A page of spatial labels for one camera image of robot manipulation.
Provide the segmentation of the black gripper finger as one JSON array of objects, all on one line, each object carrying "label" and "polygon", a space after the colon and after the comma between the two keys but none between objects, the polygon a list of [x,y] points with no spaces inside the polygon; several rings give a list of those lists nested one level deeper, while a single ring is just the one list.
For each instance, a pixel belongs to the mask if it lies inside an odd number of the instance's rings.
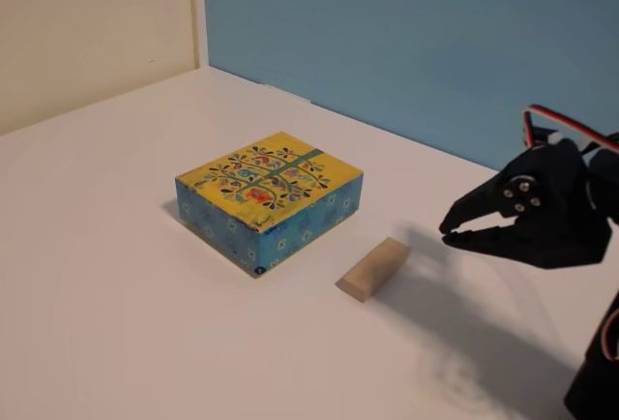
[{"label": "black gripper finger", "polygon": [[458,232],[454,225],[444,223],[443,243],[455,249],[481,255],[513,256],[516,251],[516,227],[493,226]]},{"label": "black gripper finger", "polygon": [[541,206],[542,197],[542,184],[530,175],[495,175],[456,200],[439,231],[449,234],[469,221],[494,213],[503,218],[528,214]]}]

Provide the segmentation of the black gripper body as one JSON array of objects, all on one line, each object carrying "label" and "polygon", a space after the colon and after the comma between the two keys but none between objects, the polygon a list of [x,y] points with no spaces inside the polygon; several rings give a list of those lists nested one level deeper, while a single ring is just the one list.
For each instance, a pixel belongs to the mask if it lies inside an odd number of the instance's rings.
[{"label": "black gripper body", "polygon": [[501,189],[514,192],[502,211],[506,257],[542,269],[597,264],[611,231],[588,194],[589,171],[568,140],[529,149],[501,170]]}]

